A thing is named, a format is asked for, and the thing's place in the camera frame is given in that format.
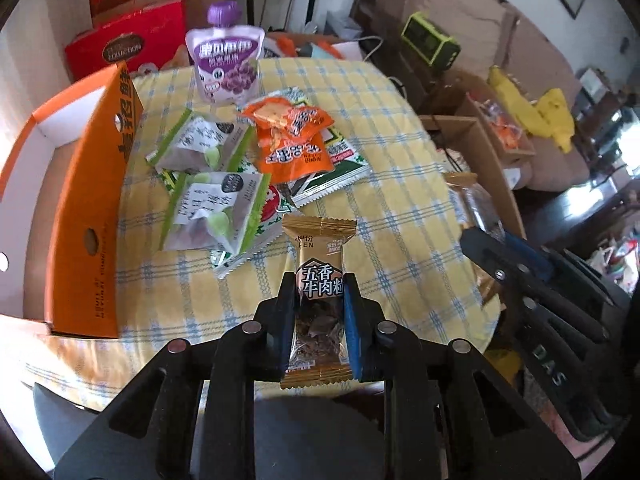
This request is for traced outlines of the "orange snack packet large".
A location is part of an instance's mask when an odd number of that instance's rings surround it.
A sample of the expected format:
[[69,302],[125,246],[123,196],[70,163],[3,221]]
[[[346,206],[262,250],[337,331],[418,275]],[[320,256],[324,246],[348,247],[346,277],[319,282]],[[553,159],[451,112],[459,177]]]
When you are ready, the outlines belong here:
[[288,183],[312,174],[323,174],[334,169],[331,157],[317,132],[304,144],[284,146],[270,150],[271,133],[256,128],[258,155],[254,165],[262,174],[270,174],[273,184]]

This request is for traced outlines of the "yellow plastic bag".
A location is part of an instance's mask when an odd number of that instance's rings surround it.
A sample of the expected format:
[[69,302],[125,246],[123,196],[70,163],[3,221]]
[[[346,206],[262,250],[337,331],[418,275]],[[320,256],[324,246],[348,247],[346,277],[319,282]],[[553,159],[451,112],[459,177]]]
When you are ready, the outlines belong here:
[[506,111],[529,134],[551,139],[564,154],[573,149],[574,118],[560,88],[548,90],[532,103],[498,66],[491,66],[487,82]]

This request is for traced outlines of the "orange cardboard box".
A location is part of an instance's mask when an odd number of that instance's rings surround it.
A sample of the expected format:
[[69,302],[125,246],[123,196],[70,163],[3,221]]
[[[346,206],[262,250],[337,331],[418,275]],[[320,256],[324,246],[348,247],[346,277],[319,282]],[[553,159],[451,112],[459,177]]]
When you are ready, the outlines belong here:
[[143,106],[125,63],[32,112],[1,170],[1,333],[115,338],[120,191]]

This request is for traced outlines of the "red collection gift box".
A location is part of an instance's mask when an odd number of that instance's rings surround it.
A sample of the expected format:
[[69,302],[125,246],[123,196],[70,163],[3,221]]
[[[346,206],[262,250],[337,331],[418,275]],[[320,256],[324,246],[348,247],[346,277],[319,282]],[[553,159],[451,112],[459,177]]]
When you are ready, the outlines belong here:
[[184,0],[151,4],[78,35],[65,47],[70,73],[81,80],[124,62],[131,76],[190,65]]

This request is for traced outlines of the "green black radio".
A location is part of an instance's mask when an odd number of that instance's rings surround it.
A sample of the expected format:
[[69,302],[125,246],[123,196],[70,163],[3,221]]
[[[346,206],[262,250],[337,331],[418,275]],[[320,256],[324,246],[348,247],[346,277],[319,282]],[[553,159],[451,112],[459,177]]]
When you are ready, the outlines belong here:
[[409,15],[400,38],[436,72],[449,70],[461,52],[457,40],[423,12]]

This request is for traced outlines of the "orange snack packet small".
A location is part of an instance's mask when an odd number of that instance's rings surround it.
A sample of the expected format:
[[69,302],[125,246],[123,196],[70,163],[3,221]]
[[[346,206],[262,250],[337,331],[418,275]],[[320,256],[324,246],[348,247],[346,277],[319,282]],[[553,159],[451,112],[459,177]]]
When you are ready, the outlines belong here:
[[333,125],[332,117],[319,107],[294,105],[283,96],[268,96],[247,104],[240,111],[262,128],[277,128],[294,139],[308,139]]

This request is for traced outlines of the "brown sofa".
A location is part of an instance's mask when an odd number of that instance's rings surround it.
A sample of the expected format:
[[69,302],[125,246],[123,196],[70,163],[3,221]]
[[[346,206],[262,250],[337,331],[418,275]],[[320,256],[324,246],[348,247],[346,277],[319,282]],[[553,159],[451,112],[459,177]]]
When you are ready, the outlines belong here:
[[461,52],[444,75],[448,84],[487,92],[489,71],[497,66],[527,99],[536,101],[558,88],[567,103],[575,102],[580,85],[567,59],[506,0],[358,0],[358,20],[382,36],[387,47],[398,50],[421,82],[434,73],[400,38],[414,11],[425,12],[459,41]]

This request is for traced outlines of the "purple yogurt drink pouch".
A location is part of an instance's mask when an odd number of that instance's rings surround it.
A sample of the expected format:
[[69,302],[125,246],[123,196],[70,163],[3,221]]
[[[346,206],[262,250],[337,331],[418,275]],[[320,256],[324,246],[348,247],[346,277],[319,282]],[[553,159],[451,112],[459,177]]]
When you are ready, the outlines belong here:
[[186,33],[198,91],[213,106],[243,104],[257,94],[258,60],[266,33],[260,27],[242,25],[241,16],[235,0],[218,1],[208,7],[209,28]]

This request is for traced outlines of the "green grey snack packet upper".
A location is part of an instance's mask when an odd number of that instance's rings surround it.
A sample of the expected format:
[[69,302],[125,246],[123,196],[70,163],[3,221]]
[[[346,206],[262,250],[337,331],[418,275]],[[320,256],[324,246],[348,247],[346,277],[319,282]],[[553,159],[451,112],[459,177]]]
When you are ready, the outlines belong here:
[[235,172],[242,166],[253,133],[254,128],[246,122],[224,122],[215,115],[186,108],[146,161],[160,174]]

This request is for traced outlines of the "brown cardboard box with snacks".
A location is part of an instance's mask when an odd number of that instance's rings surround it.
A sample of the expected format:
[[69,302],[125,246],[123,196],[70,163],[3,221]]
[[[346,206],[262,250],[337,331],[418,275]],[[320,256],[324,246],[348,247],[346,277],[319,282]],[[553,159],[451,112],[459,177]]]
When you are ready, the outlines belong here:
[[516,148],[506,148],[491,127],[480,104],[495,102],[491,88],[480,78],[458,73],[447,77],[423,99],[416,111],[435,142],[459,152],[478,182],[489,193],[508,231],[526,237],[525,226],[504,170],[520,168],[535,155],[526,134]]

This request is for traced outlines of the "green grey snack packet lower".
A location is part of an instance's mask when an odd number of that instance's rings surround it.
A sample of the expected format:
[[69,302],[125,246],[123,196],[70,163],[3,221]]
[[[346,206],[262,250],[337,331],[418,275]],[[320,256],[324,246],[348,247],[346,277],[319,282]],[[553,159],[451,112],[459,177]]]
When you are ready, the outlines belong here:
[[269,185],[268,174],[180,174],[169,197],[160,249],[239,255],[254,240]]

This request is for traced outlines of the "gold beef snack packet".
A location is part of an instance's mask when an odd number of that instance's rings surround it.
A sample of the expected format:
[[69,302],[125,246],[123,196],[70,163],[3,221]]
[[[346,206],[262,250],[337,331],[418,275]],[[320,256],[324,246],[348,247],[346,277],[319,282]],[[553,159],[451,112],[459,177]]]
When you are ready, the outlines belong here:
[[283,389],[344,382],[352,377],[344,343],[344,245],[357,222],[288,214],[283,231],[295,243],[299,293]]

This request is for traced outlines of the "green grey snack packet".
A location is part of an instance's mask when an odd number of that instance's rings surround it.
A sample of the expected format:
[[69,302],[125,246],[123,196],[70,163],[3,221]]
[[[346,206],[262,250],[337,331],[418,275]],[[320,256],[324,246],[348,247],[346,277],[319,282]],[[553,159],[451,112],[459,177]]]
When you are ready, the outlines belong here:
[[160,249],[239,255],[254,240],[269,185],[268,174],[180,174],[169,197]]
[[246,122],[224,122],[215,115],[186,108],[146,161],[160,174],[235,172],[242,166],[253,133],[254,128]]

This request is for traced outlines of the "white orange shopping bag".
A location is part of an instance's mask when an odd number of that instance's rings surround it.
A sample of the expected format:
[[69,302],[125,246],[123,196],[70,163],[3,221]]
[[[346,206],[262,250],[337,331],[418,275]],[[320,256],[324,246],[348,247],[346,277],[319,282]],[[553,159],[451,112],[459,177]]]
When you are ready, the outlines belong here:
[[268,32],[264,40],[265,58],[335,58],[363,61],[364,54],[357,41],[334,36]]

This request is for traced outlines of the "green white seaweed packet right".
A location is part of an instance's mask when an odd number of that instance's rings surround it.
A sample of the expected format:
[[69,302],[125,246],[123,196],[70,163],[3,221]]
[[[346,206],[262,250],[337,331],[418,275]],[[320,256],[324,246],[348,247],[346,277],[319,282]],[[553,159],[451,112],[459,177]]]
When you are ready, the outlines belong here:
[[358,153],[336,125],[323,130],[321,134],[333,169],[316,172],[286,185],[288,201],[296,208],[302,208],[320,198],[341,191],[364,179],[372,171],[367,159]]

